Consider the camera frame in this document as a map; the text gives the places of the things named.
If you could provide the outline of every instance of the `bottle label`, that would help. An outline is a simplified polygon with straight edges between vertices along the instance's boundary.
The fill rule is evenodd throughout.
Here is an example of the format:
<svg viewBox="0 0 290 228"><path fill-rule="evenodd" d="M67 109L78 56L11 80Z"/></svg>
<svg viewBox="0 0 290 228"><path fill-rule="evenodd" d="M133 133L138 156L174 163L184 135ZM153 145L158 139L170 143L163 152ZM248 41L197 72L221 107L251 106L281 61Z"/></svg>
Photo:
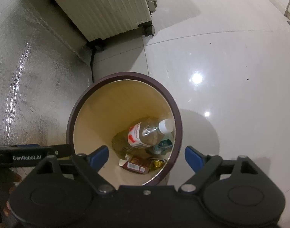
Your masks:
<svg viewBox="0 0 290 228"><path fill-rule="evenodd" d="M139 133L140 133L141 123L132 126L128 132L128 143L134 148L145 148L151 147L150 145L144 144L141 142Z"/></svg>

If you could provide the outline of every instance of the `snack wrapper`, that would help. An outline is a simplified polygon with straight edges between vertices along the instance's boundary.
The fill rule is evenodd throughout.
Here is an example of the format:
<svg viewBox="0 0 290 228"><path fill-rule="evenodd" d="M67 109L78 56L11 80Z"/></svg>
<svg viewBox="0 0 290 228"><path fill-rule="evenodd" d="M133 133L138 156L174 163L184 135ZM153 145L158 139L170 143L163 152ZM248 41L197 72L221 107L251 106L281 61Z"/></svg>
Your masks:
<svg viewBox="0 0 290 228"><path fill-rule="evenodd" d="M156 170L164 166L165 159L148 158L143 159L138 156L126 154L125 159L120 159L119 166L126 170L132 170L141 174L147 174L151 170Z"/></svg>

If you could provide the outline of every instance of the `screw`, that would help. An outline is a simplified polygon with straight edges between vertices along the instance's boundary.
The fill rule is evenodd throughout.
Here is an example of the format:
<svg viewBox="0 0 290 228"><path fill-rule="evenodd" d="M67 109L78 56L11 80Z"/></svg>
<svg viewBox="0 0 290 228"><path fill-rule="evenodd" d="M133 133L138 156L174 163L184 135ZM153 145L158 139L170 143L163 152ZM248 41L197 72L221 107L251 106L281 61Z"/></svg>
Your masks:
<svg viewBox="0 0 290 228"><path fill-rule="evenodd" d="M114 188L111 186L111 185L108 185L108 184L103 184L103 185L100 185L98 190L101 192L101 193L109 193L111 191L114 190Z"/></svg>
<svg viewBox="0 0 290 228"><path fill-rule="evenodd" d="M149 196L151 194L151 191L150 190L144 190L143 194L146 195L146 196Z"/></svg>
<svg viewBox="0 0 290 228"><path fill-rule="evenodd" d="M181 190L183 190L184 192L193 192L197 189L196 186L192 185L192 184L184 184L181 186Z"/></svg>

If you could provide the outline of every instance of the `gray wall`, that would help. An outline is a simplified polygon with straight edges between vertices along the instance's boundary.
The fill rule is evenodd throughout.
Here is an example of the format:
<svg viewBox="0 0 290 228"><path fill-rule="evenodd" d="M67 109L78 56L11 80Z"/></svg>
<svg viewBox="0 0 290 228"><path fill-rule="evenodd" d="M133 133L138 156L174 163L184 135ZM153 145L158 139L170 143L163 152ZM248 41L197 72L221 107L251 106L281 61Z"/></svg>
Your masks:
<svg viewBox="0 0 290 228"><path fill-rule="evenodd" d="M0 145L65 143L91 83L86 40L49 0L0 0Z"/></svg>

